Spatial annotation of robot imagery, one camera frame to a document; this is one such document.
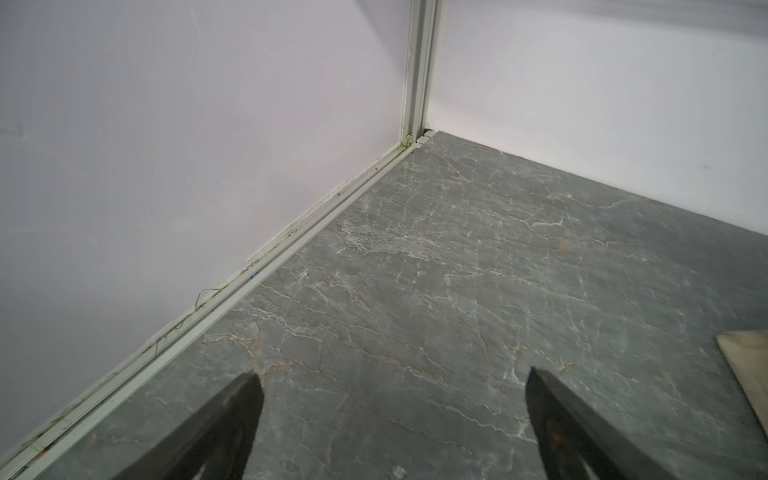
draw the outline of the white wall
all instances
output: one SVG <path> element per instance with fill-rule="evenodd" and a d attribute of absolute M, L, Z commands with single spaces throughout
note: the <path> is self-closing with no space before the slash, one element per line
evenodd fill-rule
<path fill-rule="evenodd" d="M 0 453 L 398 143 L 409 5 L 0 4 Z"/>
<path fill-rule="evenodd" d="M 427 125 L 768 233 L 768 4 L 613 4 L 446 0 Z"/>

